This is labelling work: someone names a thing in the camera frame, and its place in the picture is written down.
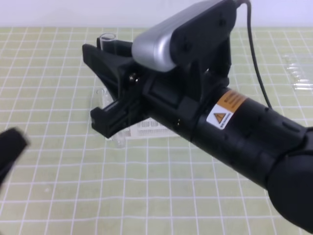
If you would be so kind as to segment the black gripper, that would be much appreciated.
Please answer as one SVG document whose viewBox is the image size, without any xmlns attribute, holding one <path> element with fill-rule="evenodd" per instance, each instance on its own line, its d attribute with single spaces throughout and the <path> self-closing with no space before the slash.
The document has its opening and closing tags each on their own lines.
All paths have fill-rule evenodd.
<svg viewBox="0 0 313 235">
<path fill-rule="evenodd" d="M 82 46 L 84 63 L 113 99 L 90 112 L 92 128 L 106 138 L 148 118 L 182 137 L 222 137 L 232 132 L 229 93 L 230 39 L 225 38 L 189 64 L 169 72 L 147 70 L 134 62 L 132 43 Z"/>
</svg>

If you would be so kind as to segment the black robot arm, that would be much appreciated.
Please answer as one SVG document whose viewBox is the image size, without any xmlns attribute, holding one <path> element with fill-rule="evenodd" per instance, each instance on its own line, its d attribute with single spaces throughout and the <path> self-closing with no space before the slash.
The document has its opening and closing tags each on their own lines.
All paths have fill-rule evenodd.
<svg viewBox="0 0 313 235">
<path fill-rule="evenodd" d="M 133 59 L 131 42 L 85 44 L 84 63 L 113 97 L 94 108 L 106 138 L 152 118 L 268 191 L 289 222 L 313 231 L 313 129 L 228 87 L 230 39 L 169 72 Z"/>
</svg>

